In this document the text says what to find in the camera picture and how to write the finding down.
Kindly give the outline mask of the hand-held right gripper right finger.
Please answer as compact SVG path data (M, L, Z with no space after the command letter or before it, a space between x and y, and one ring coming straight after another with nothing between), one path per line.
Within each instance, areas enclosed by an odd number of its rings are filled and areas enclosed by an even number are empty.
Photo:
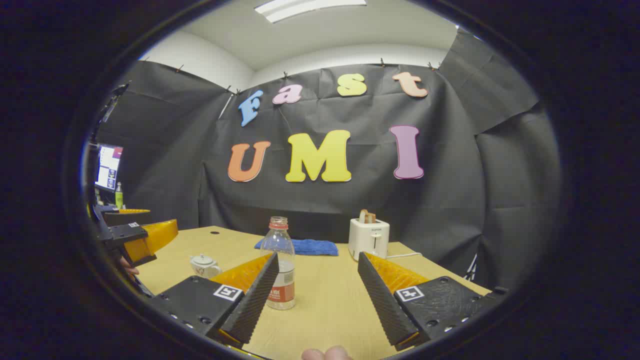
M457 333L493 310L508 292L495 287L482 295L450 276L428 280L366 251L358 255L358 273L386 338L397 351Z

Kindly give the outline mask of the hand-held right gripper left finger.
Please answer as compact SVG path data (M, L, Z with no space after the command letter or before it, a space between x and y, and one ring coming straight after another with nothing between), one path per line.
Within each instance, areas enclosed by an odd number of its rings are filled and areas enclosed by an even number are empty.
M226 346L250 342L279 273L271 252L210 279L192 275L150 299L150 305L188 330Z

